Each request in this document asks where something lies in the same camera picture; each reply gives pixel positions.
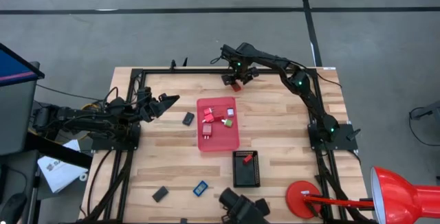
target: red lamp base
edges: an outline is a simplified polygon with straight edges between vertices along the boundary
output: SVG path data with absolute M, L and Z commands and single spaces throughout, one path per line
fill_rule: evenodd
M 305 194 L 321 195 L 317 187 L 307 181 L 297 181 L 291 184 L 286 191 L 286 203 L 289 210 L 297 217 L 302 219 L 310 219 L 314 214 L 305 205 L 303 197 Z M 317 213 L 321 211 L 320 204 L 312 204 Z

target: blue object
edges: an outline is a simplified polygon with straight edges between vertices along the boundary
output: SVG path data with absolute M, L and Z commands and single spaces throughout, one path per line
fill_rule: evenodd
M 192 190 L 192 192 L 194 192 L 196 196 L 200 197 L 201 193 L 203 193 L 206 189 L 208 189 L 208 184 L 202 180 L 199 185 Z
M 44 78 L 33 65 L 0 44 L 0 86 Z

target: gray concrete floor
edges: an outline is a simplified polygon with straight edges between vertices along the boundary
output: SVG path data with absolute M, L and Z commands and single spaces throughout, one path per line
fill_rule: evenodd
M 0 10 L 302 6 L 302 0 L 0 0 Z M 424 7 L 440 0 L 310 0 L 317 7 Z M 338 68 L 358 138 L 367 189 L 378 165 L 412 183 L 436 184 L 438 147 L 420 144 L 409 110 L 440 100 L 440 12 L 314 13 L 324 66 Z M 0 41 L 38 60 L 40 84 L 100 98 L 117 66 L 168 66 L 172 59 L 208 65 L 227 43 L 257 48 L 313 66 L 303 13 L 0 15 Z M 37 89 L 36 99 L 71 107 L 85 100 Z M 432 117 L 413 123 L 420 138 L 440 144 Z M 84 184 L 44 200 L 40 223 L 74 221 Z M 420 220 L 419 223 L 435 223 Z

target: computer monitor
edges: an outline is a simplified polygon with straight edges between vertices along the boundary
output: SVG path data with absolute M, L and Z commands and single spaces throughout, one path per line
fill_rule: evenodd
M 39 69 L 0 43 L 0 87 L 43 78 Z

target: white paper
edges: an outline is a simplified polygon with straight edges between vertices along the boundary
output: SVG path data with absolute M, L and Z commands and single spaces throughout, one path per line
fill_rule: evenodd
M 74 139 L 63 145 L 76 151 L 80 150 L 78 140 Z M 44 156 L 38 160 L 41 172 L 43 172 L 50 189 L 53 193 L 60 192 L 63 188 L 68 186 L 71 182 L 77 179 L 81 174 L 87 172 L 85 168 L 73 166 L 59 159 Z

